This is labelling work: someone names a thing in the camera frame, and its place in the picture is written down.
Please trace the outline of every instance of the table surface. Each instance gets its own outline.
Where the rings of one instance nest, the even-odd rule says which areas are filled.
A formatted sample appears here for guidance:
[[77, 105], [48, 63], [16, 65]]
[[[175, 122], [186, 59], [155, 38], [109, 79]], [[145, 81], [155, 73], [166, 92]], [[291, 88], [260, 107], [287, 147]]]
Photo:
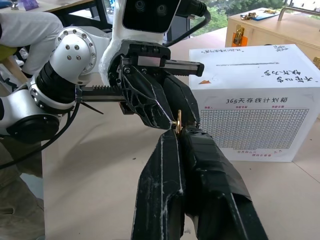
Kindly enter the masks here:
[[[28, 12], [55, 12], [58, 10], [74, 7], [76, 5], [94, 2], [95, 0], [37, 0], [39, 7], [29, 10]], [[26, 12], [23, 7], [19, 10], [11, 10], [10, 7], [0, 9], [2, 13]]]
[[[189, 49], [223, 47], [225, 32], [172, 46], [172, 59], [188, 60]], [[138, 179], [164, 131], [122, 115], [117, 103], [92, 105], [104, 115], [81, 107], [70, 128], [43, 151], [46, 240], [130, 239]], [[319, 238], [319, 142], [317, 121], [294, 162], [232, 163], [270, 240]], [[182, 240], [196, 239], [188, 217], [184, 230]]]

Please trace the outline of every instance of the camera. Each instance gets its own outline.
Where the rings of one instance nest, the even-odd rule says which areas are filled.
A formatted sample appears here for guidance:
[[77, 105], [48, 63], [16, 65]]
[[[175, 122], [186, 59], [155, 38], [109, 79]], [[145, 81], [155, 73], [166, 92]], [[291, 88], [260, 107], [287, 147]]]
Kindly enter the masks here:
[[127, 29], [164, 33], [179, 4], [180, 0], [126, 0], [122, 24]]

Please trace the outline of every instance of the robotic arm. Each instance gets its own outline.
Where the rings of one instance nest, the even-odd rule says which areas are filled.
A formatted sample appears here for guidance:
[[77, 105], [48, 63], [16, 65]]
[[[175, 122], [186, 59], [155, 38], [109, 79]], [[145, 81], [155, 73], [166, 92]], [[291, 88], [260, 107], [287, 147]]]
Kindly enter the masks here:
[[[167, 130], [139, 178], [131, 240], [178, 240], [185, 215], [201, 240], [267, 240], [241, 176], [199, 129], [197, 101], [175, 77], [201, 76], [204, 65], [172, 60], [162, 45], [174, 15], [191, 14], [210, 19], [197, 0], [118, 0], [111, 41], [93, 28], [65, 28], [40, 73], [0, 98], [0, 135], [48, 140], [74, 105], [119, 102], [124, 114]], [[97, 73], [105, 86], [87, 87]]]

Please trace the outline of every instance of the savings plan box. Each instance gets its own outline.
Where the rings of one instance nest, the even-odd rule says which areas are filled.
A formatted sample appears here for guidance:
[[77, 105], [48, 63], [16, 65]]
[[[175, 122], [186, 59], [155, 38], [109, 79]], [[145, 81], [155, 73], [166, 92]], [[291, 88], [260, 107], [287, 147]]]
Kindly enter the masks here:
[[320, 71], [294, 45], [192, 49], [200, 128], [231, 161], [291, 162], [320, 112]]

